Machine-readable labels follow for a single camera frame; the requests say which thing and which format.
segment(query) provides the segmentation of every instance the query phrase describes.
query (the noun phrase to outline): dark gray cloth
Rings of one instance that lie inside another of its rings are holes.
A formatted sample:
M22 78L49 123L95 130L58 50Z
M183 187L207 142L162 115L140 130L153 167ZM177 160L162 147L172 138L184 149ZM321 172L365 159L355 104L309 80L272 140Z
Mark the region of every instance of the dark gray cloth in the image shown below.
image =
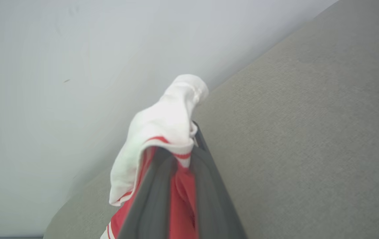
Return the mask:
M379 238L379 0L341 0L195 114L249 238Z

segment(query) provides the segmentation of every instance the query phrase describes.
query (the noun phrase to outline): gray upholstery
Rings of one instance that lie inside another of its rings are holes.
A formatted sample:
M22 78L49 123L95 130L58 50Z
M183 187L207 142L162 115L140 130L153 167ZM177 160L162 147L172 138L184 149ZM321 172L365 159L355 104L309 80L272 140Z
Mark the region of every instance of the gray upholstery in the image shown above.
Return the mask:
M194 117L249 238L379 238L379 0L337 2ZM108 186L104 172L45 238L98 238Z
M44 239L99 239L117 212L108 204L110 170L104 170L73 196L51 220Z

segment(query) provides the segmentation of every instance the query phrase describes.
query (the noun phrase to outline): red stripe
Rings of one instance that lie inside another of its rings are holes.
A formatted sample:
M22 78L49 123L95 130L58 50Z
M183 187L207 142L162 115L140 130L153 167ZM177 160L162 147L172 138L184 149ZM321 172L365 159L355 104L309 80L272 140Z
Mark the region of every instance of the red stripe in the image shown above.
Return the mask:
M143 157L142 157L142 161L143 161L143 162L145 162L145 161L147 160L147 156L148 156L148 152L147 152L147 151L148 151L148 149L146 148L146 149L144 150L144 152L143 152L143 154L144 154Z
M109 231L109 226L107 225L107 236L109 236L109 239L111 239L110 238L110 231Z
M177 153L174 153L173 156L179 158L179 159L188 159L189 157L191 157L191 153L186 153L186 154L177 154Z
M130 195L131 193L132 193L132 191L123 194L123 196L121 196L117 201L120 201L123 197Z
M167 143L167 144L169 143L169 141L167 141L167 139L164 138L163 136L156 136L156 137L148 139L147 141L152 140L152 139L157 139L157 140L162 141L163 143Z

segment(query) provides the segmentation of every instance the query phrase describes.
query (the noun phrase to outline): red cloth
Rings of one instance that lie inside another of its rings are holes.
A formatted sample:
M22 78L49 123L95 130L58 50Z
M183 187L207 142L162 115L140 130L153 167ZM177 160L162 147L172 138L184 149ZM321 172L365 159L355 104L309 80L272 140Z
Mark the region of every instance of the red cloth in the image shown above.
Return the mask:
M141 181L150 166L152 155L144 154L143 167L141 170L136 192L139 190ZM126 216L135 200L136 194L126 201L123 206L111 218L111 231L117 238L120 229L126 220ZM196 239L197 221L195 209L195 179L188 168L178 163L178 169L170 180L170 226L169 239Z

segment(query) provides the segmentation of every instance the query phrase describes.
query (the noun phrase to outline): gray fabric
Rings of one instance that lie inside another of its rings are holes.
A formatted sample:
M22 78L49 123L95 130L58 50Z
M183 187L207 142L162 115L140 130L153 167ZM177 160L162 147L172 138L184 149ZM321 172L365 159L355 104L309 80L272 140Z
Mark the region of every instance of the gray fabric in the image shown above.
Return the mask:
M99 239L117 212L109 205L110 170L104 170L54 216L44 239Z
M195 114L249 238L379 238L379 0L341 0Z

